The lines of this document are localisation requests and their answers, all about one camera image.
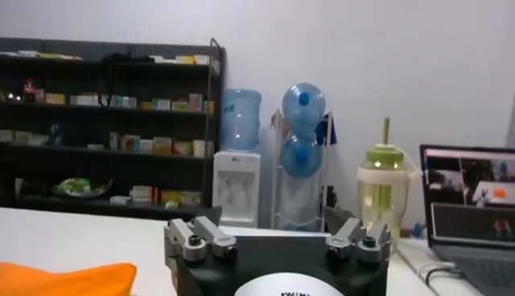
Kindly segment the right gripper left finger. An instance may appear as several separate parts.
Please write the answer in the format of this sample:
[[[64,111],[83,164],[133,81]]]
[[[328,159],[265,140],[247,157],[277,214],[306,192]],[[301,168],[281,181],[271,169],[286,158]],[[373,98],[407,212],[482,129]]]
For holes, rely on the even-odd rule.
[[[237,238],[219,229],[222,207],[198,213],[191,220],[173,219],[164,226],[165,258],[182,257],[185,261],[202,261],[208,248],[212,255],[226,261],[237,258]]]

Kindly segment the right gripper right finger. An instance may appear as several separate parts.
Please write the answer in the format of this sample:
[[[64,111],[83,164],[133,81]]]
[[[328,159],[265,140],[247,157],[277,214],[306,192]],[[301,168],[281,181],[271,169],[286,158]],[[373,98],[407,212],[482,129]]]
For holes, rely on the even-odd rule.
[[[370,227],[350,211],[323,207],[323,218],[331,233],[325,240],[326,258],[332,264],[355,256],[366,264],[378,264],[390,258],[390,230],[383,222]]]

